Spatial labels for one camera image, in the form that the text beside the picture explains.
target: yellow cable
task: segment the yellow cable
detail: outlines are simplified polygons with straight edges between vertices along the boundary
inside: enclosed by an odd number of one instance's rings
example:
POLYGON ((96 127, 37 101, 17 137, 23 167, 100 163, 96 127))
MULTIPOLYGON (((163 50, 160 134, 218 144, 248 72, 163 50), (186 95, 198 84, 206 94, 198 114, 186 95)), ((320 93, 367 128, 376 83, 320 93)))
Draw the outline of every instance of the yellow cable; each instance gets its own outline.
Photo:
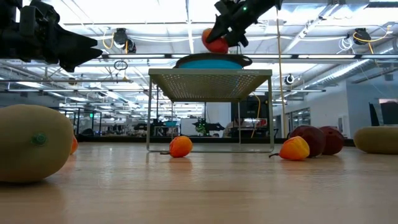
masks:
MULTIPOLYGON (((287 131, 287 122, 286 122, 286 116, 285 116, 285 96, 284 96, 284 90, 282 88, 282 49, 280 47, 280 32, 279 32, 279 13, 278 9, 276 9, 276 28, 278 32, 278 54, 279 54, 279 88, 280 88, 280 96, 282 97, 282 120, 284 121, 284 135, 283 138, 286 137, 286 131, 287 131)), ((268 94, 272 94, 272 90, 269 89, 268 87, 268 94)))
POLYGON ((110 46, 110 47, 108 47, 108 46, 105 44, 105 39, 102 39, 102 44, 104 45, 104 47, 105 47, 106 49, 111 49, 111 48, 113 47, 113 37, 114 37, 114 33, 112 33, 112 42, 111 42, 111 46, 110 46))
POLYGON ((357 37, 355 36, 355 34, 358 34, 357 32, 354 33, 353 37, 354 37, 355 39, 357 39, 357 40, 359 40, 359 41, 362 41, 362 42, 365 42, 365 43, 376 42, 376 41, 382 40, 382 39, 384 39, 385 37, 387 37, 389 29, 390 29, 390 27, 387 27, 387 32, 386 32, 386 34, 384 34, 384 37, 380 37, 380 38, 378 38, 378 39, 376 39, 376 40, 363 40, 363 39, 359 39, 359 38, 357 38, 357 37))
POLYGON ((124 50, 126 54, 129 53, 128 48, 129 48, 129 42, 126 40, 126 49, 124 50))
POLYGON ((371 49, 372 54, 374 54, 371 43, 368 43, 369 49, 371 49))
MULTIPOLYGON (((259 109, 257 111, 257 120, 260 117, 260 108, 261 108, 261 100, 260 98, 253 92, 253 95, 257 98, 257 100, 259 101, 259 109)), ((253 128, 253 132, 251 133, 251 138, 253 138, 254 136, 254 132, 256 131, 256 124, 254 124, 254 128, 253 128)))

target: white wall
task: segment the white wall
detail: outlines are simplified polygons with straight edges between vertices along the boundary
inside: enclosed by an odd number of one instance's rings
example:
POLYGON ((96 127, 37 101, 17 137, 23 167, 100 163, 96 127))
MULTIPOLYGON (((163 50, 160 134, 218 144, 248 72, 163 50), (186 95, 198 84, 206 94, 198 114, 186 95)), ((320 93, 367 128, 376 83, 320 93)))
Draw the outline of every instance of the white wall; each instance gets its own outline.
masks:
POLYGON ((380 98, 397 98, 398 91, 397 86, 348 83, 347 97, 350 132, 354 136, 357 130, 371 125, 369 103, 377 103, 380 98))
MULTIPOLYGON (((231 122, 231 103, 207 103, 206 104, 206 121, 208 123, 220 123, 222 127, 231 122)), ((210 134, 218 133, 220 137, 223 131, 210 132, 210 134)))
POLYGON ((16 104, 58 107, 59 101, 51 96, 39 96, 37 93, 28 93, 27 97, 22 97, 19 93, 0 94, 0 107, 16 104))
MULTIPOLYGON (((309 93, 304 101, 288 101, 285 113, 310 108, 311 125, 315 127, 338 126, 338 118, 345 117, 346 124, 343 124, 343 129, 346 129, 345 134, 350 138, 346 82, 325 89, 326 92, 323 93, 309 93)), ((274 116, 281 114, 281 106, 274 109, 274 116)))

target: orange pepper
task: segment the orange pepper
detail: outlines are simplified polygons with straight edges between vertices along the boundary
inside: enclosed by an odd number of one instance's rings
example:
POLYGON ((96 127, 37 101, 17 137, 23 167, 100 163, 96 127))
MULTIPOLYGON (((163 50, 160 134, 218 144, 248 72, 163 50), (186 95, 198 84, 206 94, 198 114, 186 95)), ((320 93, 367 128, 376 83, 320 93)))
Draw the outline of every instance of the orange pepper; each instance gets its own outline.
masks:
POLYGON ((310 155, 310 146, 300 136, 296 136, 288 139, 282 146, 282 149, 279 153, 275 153, 270 155, 272 156, 280 156, 283 159, 290 160, 303 160, 310 155))

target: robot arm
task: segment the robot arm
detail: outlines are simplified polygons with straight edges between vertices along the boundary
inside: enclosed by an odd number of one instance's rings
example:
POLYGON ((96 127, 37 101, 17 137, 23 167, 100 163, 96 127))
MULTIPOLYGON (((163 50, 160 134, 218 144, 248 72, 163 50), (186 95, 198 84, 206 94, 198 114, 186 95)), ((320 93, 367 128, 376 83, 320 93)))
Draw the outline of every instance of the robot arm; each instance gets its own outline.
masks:
POLYGON ((102 54, 97 40, 59 25, 54 8, 38 0, 22 7, 22 0, 0 0, 0 58, 59 63, 67 72, 102 54), (16 10, 21 12, 16 22, 16 10))
POLYGON ((220 0, 215 7, 220 12, 216 16, 216 23, 206 39, 211 43, 224 36, 228 47, 237 46, 242 43, 243 47, 249 44, 244 36, 246 28, 251 24, 257 24, 257 19, 267 12, 270 8, 276 7, 278 10, 282 7, 283 0, 245 0, 231 1, 220 0))

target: wooden table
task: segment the wooden table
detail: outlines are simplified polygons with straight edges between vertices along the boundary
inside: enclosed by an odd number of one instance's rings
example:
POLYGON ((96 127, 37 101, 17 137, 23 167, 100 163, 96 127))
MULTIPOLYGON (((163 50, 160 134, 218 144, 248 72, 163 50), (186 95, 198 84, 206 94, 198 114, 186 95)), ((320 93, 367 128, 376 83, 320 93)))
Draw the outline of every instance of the wooden table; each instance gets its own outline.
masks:
POLYGON ((0 223, 396 223, 397 186, 398 156, 355 148, 292 162, 232 153, 171 159, 145 144, 81 143, 44 182, 1 184, 0 223))

